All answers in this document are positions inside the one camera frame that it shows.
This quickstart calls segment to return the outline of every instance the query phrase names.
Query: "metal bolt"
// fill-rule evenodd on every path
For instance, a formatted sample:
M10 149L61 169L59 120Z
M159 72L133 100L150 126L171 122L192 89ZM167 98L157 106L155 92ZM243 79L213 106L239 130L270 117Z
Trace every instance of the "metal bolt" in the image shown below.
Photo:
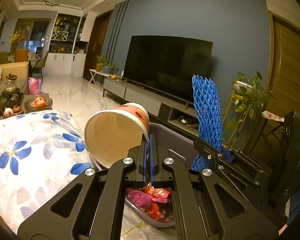
M173 164L174 163L174 159L172 159L172 158L165 158L164 159L164 163L165 164Z
M130 163L133 163L133 159L130 158L130 157L126 157L123 159L123 163L124 164L130 164Z
M85 170L84 174L86 174L87 176L91 176L95 173L96 171L93 168L88 168Z
M204 176L210 176L212 174L212 170L210 170L210 169L203 169L202 170L202 174Z

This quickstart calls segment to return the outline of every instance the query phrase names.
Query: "floral fabric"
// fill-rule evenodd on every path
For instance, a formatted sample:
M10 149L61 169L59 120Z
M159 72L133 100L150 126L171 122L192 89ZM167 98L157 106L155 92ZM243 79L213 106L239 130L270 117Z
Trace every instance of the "floral fabric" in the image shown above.
M20 224L86 168L83 133L65 112L46 110L0 120L0 215Z

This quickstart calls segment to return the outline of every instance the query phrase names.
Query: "gray drawer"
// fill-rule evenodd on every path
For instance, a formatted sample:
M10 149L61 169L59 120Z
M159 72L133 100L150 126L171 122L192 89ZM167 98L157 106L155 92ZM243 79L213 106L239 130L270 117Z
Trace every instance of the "gray drawer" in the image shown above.
M125 100L142 105L149 113L158 116L161 103L127 88Z
M117 95L121 98L124 98L124 93L126 90L126 88L124 86L121 86L119 84L116 84L115 82L105 79L103 88L110 91L111 93L114 93L115 95Z

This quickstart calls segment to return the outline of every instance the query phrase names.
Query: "paper cup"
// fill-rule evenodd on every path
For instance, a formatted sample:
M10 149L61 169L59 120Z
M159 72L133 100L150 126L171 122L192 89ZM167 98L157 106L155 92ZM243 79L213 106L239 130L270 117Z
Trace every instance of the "paper cup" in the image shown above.
M95 160L106 168L128 156L141 144L142 134L149 141L149 115L139 104L128 103L112 110L95 113L84 128L86 147Z

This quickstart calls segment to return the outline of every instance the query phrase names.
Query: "television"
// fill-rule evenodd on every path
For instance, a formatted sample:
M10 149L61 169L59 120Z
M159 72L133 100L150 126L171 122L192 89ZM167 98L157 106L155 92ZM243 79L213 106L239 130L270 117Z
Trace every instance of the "television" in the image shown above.
M193 104L192 76L206 77L212 42L132 36L123 78Z

